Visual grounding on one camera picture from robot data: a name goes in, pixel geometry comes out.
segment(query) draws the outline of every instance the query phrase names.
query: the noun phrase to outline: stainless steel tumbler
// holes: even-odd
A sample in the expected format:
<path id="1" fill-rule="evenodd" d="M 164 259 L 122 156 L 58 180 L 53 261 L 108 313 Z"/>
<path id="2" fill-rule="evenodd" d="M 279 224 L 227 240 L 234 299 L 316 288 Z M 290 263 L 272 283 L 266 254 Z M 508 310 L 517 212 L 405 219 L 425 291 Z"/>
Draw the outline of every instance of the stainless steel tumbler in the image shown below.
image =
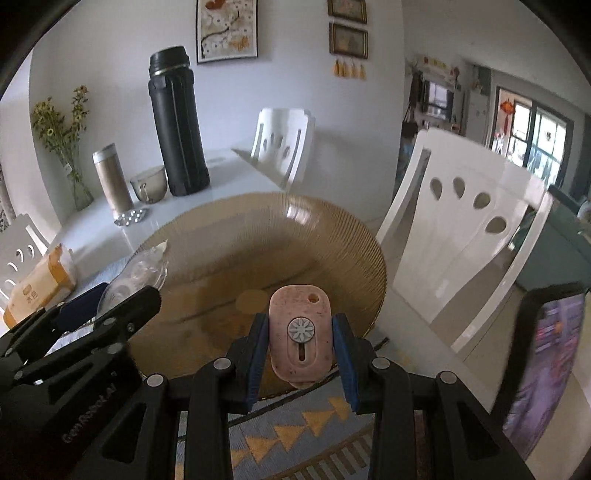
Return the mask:
<path id="1" fill-rule="evenodd" d="M 134 207 L 131 195 L 121 170 L 115 144 L 92 154 L 96 171 L 99 174 L 100 185 L 103 187 L 107 202 L 111 206 L 113 218 L 117 218 Z"/>

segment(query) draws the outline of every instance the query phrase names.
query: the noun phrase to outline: picture frame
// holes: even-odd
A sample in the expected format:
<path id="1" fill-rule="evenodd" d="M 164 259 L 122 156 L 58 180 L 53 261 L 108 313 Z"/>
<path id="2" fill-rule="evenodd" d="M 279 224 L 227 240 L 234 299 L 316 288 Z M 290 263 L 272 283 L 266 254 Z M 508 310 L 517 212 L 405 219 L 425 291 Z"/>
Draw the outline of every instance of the picture frame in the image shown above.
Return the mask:
<path id="1" fill-rule="evenodd" d="M 197 0 L 197 63 L 258 57 L 258 0 Z"/>
<path id="2" fill-rule="evenodd" d="M 338 23 L 330 24 L 330 52 L 333 55 L 368 59 L 368 32 Z"/>
<path id="3" fill-rule="evenodd" d="M 365 0 L 328 0 L 328 3 L 331 17 L 367 24 L 368 13 Z"/>

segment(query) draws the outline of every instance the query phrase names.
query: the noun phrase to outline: ceramic bowl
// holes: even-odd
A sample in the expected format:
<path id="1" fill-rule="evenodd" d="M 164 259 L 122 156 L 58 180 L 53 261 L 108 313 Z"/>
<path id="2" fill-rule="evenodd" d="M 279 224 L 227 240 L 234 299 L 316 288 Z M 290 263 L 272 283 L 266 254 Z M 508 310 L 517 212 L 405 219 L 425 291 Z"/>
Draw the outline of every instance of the ceramic bowl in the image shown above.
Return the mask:
<path id="1" fill-rule="evenodd" d="M 138 200 L 149 205 L 162 200 L 168 190 L 164 166 L 146 170 L 130 179 L 129 182 L 134 188 Z"/>

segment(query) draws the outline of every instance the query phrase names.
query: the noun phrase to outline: yellow triangle pattern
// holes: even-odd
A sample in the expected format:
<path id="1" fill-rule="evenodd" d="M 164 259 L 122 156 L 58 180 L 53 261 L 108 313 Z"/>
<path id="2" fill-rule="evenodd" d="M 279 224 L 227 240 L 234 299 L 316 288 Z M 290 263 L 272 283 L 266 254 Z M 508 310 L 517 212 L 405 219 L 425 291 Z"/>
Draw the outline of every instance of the yellow triangle pattern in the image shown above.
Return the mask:
<path id="1" fill-rule="evenodd" d="M 345 421 L 349 418 L 351 407 L 349 407 L 349 404 L 343 397 L 329 397 L 329 402 L 335 408 L 340 421 Z"/>
<path id="2" fill-rule="evenodd" d="M 303 411 L 301 415 L 306 420 L 308 428 L 312 430 L 315 437 L 319 437 L 323 428 L 330 420 L 334 410 L 328 411 Z"/>
<path id="3" fill-rule="evenodd" d="M 261 460 L 269 453 L 269 450 L 279 442 L 278 439 L 264 439 L 260 437 L 245 437 L 245 440 L 256 463 L 261 463 Z"/>
<path id="4" fill-rule="evenodd" d="M 285 449 L 286 452 L 289 452 L 291 450 L 291 447 L 294 446 L 295 442 L 297 442 L 297 439 L 300 438 L 300 435 L 306 429 L 306 427 L 303 425 L 299 425 L 299 426 L 289 426 L 289 425 L 279 426 L 279 425 L 277 425 L 273 428 L 275 429 L 275 433 L 279 437 L 279 440 L 283 444 L 283 448 Z"/>
<path id="5" fill-rule="evenodd" d="M 230 457 L 232 458 L 232 468 L 236 468 L 244 457 L 248 455 L 248 450 L 230 450 Z"/>
<path id="6" fill-rule="evenodd" d="M 273 428 L 277 434 L 276 439 L 266 439 L 262 437 L 245 437 L 248 450 L 231 450 L 232 468 L 236 468 L 250 452 L 256 463 L 261 463 L 263 458 L 271 451 L 277 442 L 281 442 L 286 452 L 291 448 L 300 438 L 301 434 L 309 428 L 315 437 L 319 437 L 322 430 L 330 420 L 331 416 L 336 413 L 341 421 L 345 421 L 351 414 L 349 404 L 342 397 L 330 397 L 330 404 L 334 410 L 326 411 L 303 411 L 301 414 L 306 421 L 306 425 L 292 426 L 292 425 L 277 425 Z"/>

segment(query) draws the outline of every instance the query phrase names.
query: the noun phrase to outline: floor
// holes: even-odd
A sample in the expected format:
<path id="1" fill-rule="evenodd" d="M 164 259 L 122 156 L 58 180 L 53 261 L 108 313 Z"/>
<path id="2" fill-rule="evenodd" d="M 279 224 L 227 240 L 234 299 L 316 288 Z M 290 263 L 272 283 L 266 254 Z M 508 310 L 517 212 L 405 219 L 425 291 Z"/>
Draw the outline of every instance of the floor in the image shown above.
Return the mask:
<path id="1" fill-rule="evenodd" d="M 400 226 L 382 249 L 388 267 L 388 281 L 394 279 L 410 233 L 416 197 L 411 200 Z M 431 328 L 451 346 L 474 318 L 500 282 L 512 260 L 512 252 L 503 250 L 474 277 L 441 311 Z M 525 291 L 513 286 L 494 312 L 494 320 L 484 337 L 467 356 L 465 365 L 493 392 L 497 392 L 511 347 L 515 319 Z M 544 436 L 527 460 L 538 480 L 567 479 L 591 445 L 591 297 L 587 297 L 586 328 L 579 346 L 574 373 Z"/>

